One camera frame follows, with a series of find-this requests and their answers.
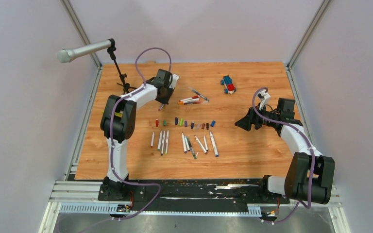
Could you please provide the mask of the brown capped white marker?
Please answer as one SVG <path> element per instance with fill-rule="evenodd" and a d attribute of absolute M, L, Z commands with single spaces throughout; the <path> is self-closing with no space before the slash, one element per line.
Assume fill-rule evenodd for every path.
<path fill-rule="evenodd" d="M 208 151 L 206 150 L 206 148 L 204 147 L 204 145 L 202 144 L 202 142 L 200 141 L 200 139 L 198 138 L 198 136 L 194 136 L 196 141 L 198 142 L 199 146 L 201 147 L 202 151 L 204 152 L 204 154 L 207 154 Z"/>

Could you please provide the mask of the silver grey pen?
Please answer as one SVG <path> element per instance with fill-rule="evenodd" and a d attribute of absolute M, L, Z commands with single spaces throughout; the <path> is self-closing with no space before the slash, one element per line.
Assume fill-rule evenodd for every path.
<path fill-rule="evenodd" d="M 193 149 L 193 146 L 192 146 L 192 144 L 191 144 L 191 142 L 190 142 L 190 139 L 189 139 L 188 137 L 186 137 L 186 140 L 187 140 L 188 146 L 189 146 L 189 148 L 190 148 L 190 152 L 191 152 L 192 155 L 193 155 L 193 158 L 194 158 L 194 159 L 197 159 L 196 153 L 195 153 L 195 151 L 194 151 L 194 149 Z"/>

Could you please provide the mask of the black capped white marker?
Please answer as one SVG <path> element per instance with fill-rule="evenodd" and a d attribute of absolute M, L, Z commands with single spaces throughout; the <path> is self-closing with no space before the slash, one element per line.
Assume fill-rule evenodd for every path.
<path fill-rule="evenodd" d="M 208 153 L 209 148 L 208 148 L 208 144 L 207 144 L 207 140 L 206 140 L 206 136 L 205 135 L 203 135 L 203 140 L 204 140 L 204 148 L 206 150 L 206 153 Z"/>

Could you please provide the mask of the orange capped white marker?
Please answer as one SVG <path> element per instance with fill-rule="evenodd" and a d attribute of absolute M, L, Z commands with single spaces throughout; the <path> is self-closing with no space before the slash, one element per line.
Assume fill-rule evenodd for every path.
<path fill-rule="evenodd" d="M 199 98 L 193 98 L 193 99 L 179 101 L 178 105 L 181 105 L 182 102 L 194 102 L 194 101 L 200 101 L 200 99 Z"/>

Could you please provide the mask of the blue capped white marker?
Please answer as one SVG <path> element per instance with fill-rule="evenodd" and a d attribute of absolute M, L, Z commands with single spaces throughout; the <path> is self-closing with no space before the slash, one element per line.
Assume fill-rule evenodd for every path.
<path fill-rule="evenodd" d="M 211 131 L 209 131 L 209 134 L 210 134 L 211 144 L 213 146 L 214 155 L 215 155 L 215 157 L 219 157 L 219 152 L 218 152 L 218 148 L 217 148 L 217 145 L 216 145 L 214 135 Z"/>

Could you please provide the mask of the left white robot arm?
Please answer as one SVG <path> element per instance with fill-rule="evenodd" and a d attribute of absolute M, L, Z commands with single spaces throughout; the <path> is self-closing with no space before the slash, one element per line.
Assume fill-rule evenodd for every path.
<path fill-rule="evenodd" d="M 153 100 L 169 104 L 178 80 L 177 74 L 159 69 L 156 76 L 144 80 L 132 92 L 108 98 L 100 123 L 109 149 L 108 172 L 103 185 L 111 189 L 115 199 L 125 200 L 129 196 L 127 148 L 135 131 L 137 110 Z"/>

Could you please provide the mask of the light green white marker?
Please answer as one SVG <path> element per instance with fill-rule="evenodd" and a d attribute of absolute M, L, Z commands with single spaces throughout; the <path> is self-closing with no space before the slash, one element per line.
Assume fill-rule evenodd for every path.
<path fill-rule="evenodd" d="M 169 134 L 170 134 L 170 131 L 167 130 L 166 141 L 165 141 L 165 155 L 168 153 L 168 148 L 169 148 Z"/>

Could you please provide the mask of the dark blue capped marker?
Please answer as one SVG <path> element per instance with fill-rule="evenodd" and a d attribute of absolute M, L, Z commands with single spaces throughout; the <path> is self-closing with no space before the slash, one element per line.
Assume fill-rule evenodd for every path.
<path fill-rule="evenodd" d="M 184 135 L 184 138 L 185 138 L 186 148 L 187 148 L 188 151 L 190 151 L 190 145 L 189 145 L 189 142 L 188 142 L 187 136 Z"/>

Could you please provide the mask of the red capped white marker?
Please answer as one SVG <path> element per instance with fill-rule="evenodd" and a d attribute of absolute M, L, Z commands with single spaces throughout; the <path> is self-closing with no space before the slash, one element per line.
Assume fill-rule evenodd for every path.
<path fill-rule="evenodd" d="M 182 102 L 181 105 L 207 104 L 208 101 Z"/>

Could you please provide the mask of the grey capped marker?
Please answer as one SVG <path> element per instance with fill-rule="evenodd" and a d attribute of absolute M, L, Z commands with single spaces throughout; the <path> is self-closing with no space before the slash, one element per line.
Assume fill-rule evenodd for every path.
<path fill-rule="evenodd" d="M 195 89 L 193 89 L 192 87 L 189 87 L 189 89 L 195 93 L 196 95 L 198 95 L 199 97 L 201 97 L 202 99 L 204 99 L 205 101 L 209 102 L 209 99 L 207 97 L 205 97 L 203 94 L 199 93 L 198 91 L 196 91 Z"/>

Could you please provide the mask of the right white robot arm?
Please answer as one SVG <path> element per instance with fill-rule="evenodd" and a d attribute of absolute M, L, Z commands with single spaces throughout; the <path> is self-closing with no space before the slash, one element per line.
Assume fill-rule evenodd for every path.
<path fill-rule="evenodd" d="M 332 192 L 335 161 L 312 147 L 302 122 L 294 118 L 294 107 L 295 100 L 280 98 L 274 110 L 250 107 L 246 116 L 235 123 L 246 131 L 262 126 L 274 128 L 293 153 L 287 175 L 265 175 L 258 196 L 266 203 L 281 195 L 305 203 L 327 204 Z"/>

